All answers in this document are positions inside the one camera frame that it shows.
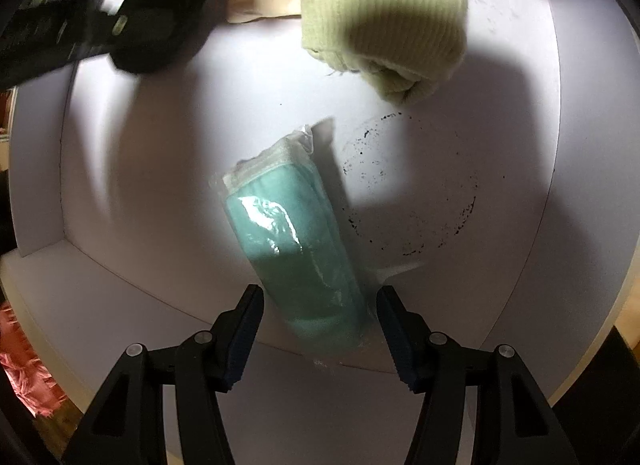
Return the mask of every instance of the black round object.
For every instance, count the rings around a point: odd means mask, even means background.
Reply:
[[[174,14],[174,30],[165,41],[150,41],[111,52],[116,68],[129,73],[152,73],[174,60],[187,36],[198,24],[205,0],[124,0],[119,13],[126,15],[140,8],[170,10]]]

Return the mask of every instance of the plastic-wrapped package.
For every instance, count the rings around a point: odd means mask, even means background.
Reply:
[[[311,355],[360,344],[366,301],[310,158],[309,128],[225,174],[225,208],[240,246],[284,320]]]

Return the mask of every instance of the clear plastic wrapper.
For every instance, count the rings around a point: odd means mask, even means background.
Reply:
[[[223,177],[225,209],[265,291],[310,355],[361,343],[368,314],[307,127]]]

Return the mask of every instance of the wooden edge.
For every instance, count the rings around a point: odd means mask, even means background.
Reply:
[[[577,381],[578,377],[580,377],[582,372],[594,358],[595,354],[600,349],[600,346],[602,346],[604,339],[607,338],[614,324],[618,320],[620,312],[625,305],[626,299],[628,299],[631,288],[633,287],[633,284],[638,275],[640,275],[640,237],[636,242],[636,250],[633,257],[631,258],[631,263],[629,264],[629,269],[626,272],[625,280],[622,283],[622,287],[620,288],[618,297],[611,307],[609,315],[607,315],[607,318],[604,320],[604,323],[595,336],[595,339],[593,340],[589,348],[587,348],[586,352],[584,353],[578,364],[575,366],[574,370],[569,373],[569,376],[564,380],[562,384],[560,384],[553,395],[549,397],[548,400],[551,405],[554,405],[558,400],[560,400],[560,398],[562,398],[562,395],[564,395],[569,390],[569,388],[574,385],[574,382]]]
[[[92,391],[76,376],[62,356],[56,352],[33,317],[31,317],[31,312],[22,299],[17,286],[15,286],[7,265],[1,259],[0,283],[2,283],[4,296],[11,304],[15,318],[20,323],[20,328],[22,328],[34,351],[70,400],[84,413],[94,399],[95,391]],[[167,451],[166,456],[168,465],[183,465],[182,460],[169,451]]]

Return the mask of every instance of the plastic packaging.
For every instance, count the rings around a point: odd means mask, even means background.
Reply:
[[[307,127],[225,174],[225,209],[240,246],[311,355],[359,346],[366,301],[340,240]]]

